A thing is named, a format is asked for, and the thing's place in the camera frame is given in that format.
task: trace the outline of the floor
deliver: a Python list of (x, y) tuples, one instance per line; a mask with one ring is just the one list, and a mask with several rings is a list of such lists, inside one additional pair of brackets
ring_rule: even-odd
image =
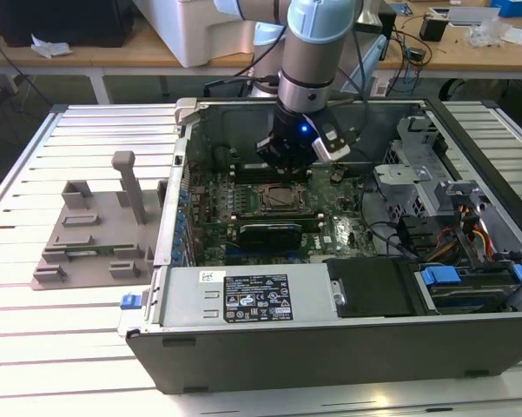
[[(158, 77), (112, 76), (107, 84), (114, 103), (173, 103), (180, 97), (201, 96), (204, 83), (212, 77), (170, 77), (170, 95), (162, 96)], [(423, 80), (415, 91), (416, 96), (436, 96), (445, 80)], [(0, 181), (40, 126), (49, 111), (49, 106), (29, 88), (29, 84), (18, 79), (19, 92), (14, 96), (0, 94)], [(491, 94), (502, 109), (522, 126), (522, 83), (501, 82), (496, 89), (474, 83), (457, 91), (454, 99), (479, 99)], [(39, 76), (35, 85), (53, 103), (93, 104), (96, 103), (91, 85), (81, 76)], [(235, 96), (238, 85), (224, 86), (213, 92), (213, 96)]]

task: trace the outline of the barcode sticker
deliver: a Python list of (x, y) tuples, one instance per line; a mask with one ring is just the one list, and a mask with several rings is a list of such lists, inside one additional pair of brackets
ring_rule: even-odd
[(201, 271), (199, 282), (224, 282), (226, 271)]

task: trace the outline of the paper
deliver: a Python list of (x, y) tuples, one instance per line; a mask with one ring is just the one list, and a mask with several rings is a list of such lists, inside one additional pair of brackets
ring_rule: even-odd
[(511, 27), (501, 39), (506, 42), (516, 43), (520, 45), (522, 43), (522, 29)]
[(226, 271), (201, 271), (199, 272), (199, 282), (224, 282)]
[(33, 38), (31, 49), (45, 58), (51, 59), (53, 56), (69, 55), (73, 53), (73, 50), (69, 48), (67, 43), (50, 43), (41, 41), (34, 35), (31, 35), (31, 37)]

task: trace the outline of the black box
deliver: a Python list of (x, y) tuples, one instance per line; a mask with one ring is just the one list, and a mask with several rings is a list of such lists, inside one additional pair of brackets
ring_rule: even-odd
[(131, 0), (0, 0), (0, 35), (9, 46), (46, 42), (120, 47), (133, 27)]
[(386, 42), (386, 45), (384, 45), (384, 49), (380, 55), (381, 61), (384, 61), (384, 58), (386, 58), (388, 45), (390, 44), (390, 37), (392, 36), (393, 32), (393, 26), (396, 23), (396, 16), (397, 13), (390, 7), (390, 4), (382, 0), (380, 2), (379, 18), (382, 22), (382, 35), (384, 35), (388, 41)]
[(341, 318), (431, 314), (413, 275), (418, 265), (376, 256), (328, 259), (326, 264), (330, 281), (338, 282), (344, 295), (345, 303), (337, 306)]
[(419, 36), (423, 41), (440, 42), (447, 25), (448, 21), (446, 19), (425, 17), (423, 19), (423, 24), (420, 27)]

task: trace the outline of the motherboard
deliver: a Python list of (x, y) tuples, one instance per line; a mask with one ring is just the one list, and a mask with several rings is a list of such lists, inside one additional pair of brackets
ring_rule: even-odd
[(362, 182), (336, 167), (303, 182), (242, 183), (192, 171), (189, 186), (197, 265), (318, 263), (374, 256), (360, 218)]

